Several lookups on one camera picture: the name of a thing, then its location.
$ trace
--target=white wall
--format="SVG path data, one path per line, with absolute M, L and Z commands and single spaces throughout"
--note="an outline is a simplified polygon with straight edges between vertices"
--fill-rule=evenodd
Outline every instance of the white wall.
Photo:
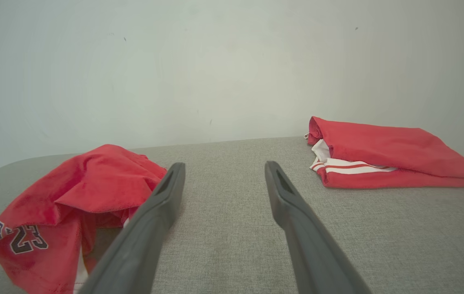
M 464 1 L 0 0 L 0 167 L 300 136 L 312 115 L 464 155 Z

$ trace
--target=red and white striped trim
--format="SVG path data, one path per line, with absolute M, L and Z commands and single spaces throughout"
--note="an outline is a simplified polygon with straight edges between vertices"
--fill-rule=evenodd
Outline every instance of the red and white striped trim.
M 317 172 L 319 169 L 326 169 L 327 173 L 339 173 L 346 175 L 390 172 L 396 171 L 396 167 L 371 165 L 364 161 L 347 161 L 336 158 L 330 158 L 329 147 L 326 142 L 321 139 L 313 147 L 312 151 L 317 156 L 310 166 L 310 169 Z

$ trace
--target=black number with white outline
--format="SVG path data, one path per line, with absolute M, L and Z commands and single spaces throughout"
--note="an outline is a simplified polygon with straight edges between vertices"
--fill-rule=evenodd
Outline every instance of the black number with white outline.
M 40 236 L 37 225 L 26 225 L 25 227 L 27 230 L 32 231 L 32 235 L 36 239 L 22 242 L 27 233 L 25 232 L 23 226 L 17 227 L 16 229 L 18 229 L 18 234 L 16 234 L 16 237 L 10 243 L 10 247 L 15 254 L 33 251 L 34 248 L 32 247 L 31 243 L 38 249 L 47 249 L 49 247 L 47 242 L 45 242 L 45 240 L 43 240 L 43 238 Z

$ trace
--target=gray table surface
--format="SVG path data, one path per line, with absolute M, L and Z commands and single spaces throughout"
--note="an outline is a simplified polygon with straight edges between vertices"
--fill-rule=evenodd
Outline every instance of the gray table surface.
M 152 292 L 296 293 L 284 232 L 271 216 L 264 163 L 277 161 L 375 293 L 464 293 L 464 188 L 327 189 L 302 138 L 133 149 L 186 163 L 181 214 Z M 0 213 L 73 154 L 0 168 Z M 111 236 L 101 234 L 96 251 Z M 23 291 L 0 267 L 0 293 Z

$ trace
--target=red garment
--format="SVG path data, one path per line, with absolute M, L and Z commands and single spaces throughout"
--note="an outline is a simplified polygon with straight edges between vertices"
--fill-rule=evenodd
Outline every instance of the red garment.
M 65 161 L 0 215 L 0 264 L 29 294 L 72 294 L 88 275 L 81 254 L 96 227 L 121 227 L 166 172 L 115 145 Z
M 308 144 L 321 139 L 329 157 L 357 164 L 333 166 L 316 160 L 312 165 L 326 187 L 464 187 L 464 157 L 436 136 L 418 128 L 379 127 L 310 119 Z M 348 174 L 351 168 L 390 169 Z

